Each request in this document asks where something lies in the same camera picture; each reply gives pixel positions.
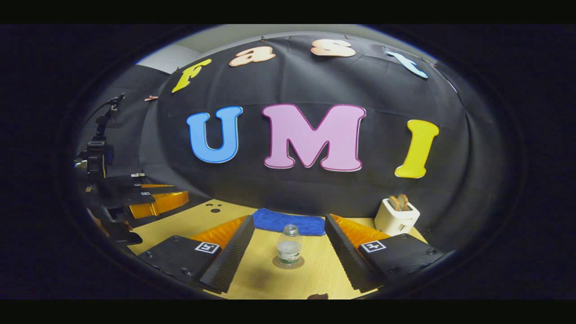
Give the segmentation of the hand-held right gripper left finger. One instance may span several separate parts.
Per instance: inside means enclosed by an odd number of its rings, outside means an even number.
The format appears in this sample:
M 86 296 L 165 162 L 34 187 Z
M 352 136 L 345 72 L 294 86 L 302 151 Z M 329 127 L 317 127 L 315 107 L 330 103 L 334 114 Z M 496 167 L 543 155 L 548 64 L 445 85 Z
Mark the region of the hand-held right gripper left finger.
M 190 239 L 174 235 L 142 252 L 138 258 L 182 283 L 226 293 L 255 229 L 253 217 L 238 219 L 212 228 L 224 234 L 224 243 L 211 238 Z

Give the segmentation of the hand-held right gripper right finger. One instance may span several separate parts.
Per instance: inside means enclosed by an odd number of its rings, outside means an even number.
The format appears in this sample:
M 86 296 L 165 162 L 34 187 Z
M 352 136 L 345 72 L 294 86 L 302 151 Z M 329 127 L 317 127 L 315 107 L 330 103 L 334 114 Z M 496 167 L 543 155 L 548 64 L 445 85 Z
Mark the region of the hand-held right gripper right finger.
M 337 215 L 325 216 L 325 232 L 354 289 L 391 292 L 424 281 L 455 251 L 430 246 L 410 234 L 383 233 Z

